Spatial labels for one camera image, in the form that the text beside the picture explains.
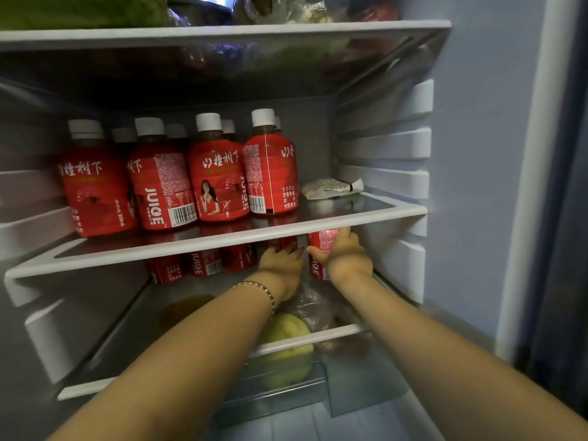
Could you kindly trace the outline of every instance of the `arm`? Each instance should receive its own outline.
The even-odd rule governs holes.
[[[302,250],[268,249],[259,271],[276,305],[298,287]],[[50,441],[197,439],[229,392],[272,312],[258,286],[240,285],[156,341]]]
[[[308,252],[386,344],[446,439],[588,439],[588,423],[551,394],[375,281],[349,228],[328,257]]]

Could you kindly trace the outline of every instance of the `person's right arm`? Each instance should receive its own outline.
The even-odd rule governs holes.
[[[374,280],[349,228],[328,257],[308,252],[386,344],[446,439],[588,440],[588,423],[551,394]]]

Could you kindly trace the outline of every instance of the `bottle cap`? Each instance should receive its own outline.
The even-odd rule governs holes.
[[[136,118],[135,127],[138,136],[165,135],[164,121],[160,118]]]
[[[222,132],[223,134],[234,134],[235,123],[231,119],[222,120]]]
[[[104,139],[104,130],[97,120],[72,119],[68,125],[72,139]]]
[[[254,127],[261,127],[262,125],[276,125],[276,116],[270,108],[263,108],[261,110],[254,110],[251,112],[251,120]]]
[[[130,127],[113,128],[112,140],[116,144],[123,144],[126,142],[137,142],[137,132]]]
[[[196,126],[199,132],[222,130],[221,115],[217,113],[202,113],[196,115]]]
[[[165,126],[165,134],[169,139],[187,138],[186,127],[180,123],[170,123]]]

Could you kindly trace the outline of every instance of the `white packet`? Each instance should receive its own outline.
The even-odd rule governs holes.
[[[327,199],[336,196],[347,196],[362,192],[363,190],[364,182],[361,179],[358,179],[352,184],[337,181],[333,178],[316,179],[305,182],[300,187],[300,191],[308,199]]]

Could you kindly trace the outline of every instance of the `bracelet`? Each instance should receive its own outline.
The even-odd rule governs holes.
[[[233,289],[236,288],[237,286],[240,285],[254,285],[254,286],[258,286],[259,288],[263,289],[265,291],[265,293],[268,295],[269,299],[272,301],[272,315],[269,316],[269,318],[273,318],[273,315],[276,313],[276,302],[273,299],[273,295],[272,293],[269,292],[269,289],[266,288],[265,286],[263,286],[261,283],[258,283],[257,281],[240,281],[239,283],[237,283],[236,285],[231,286],[229,289]]]

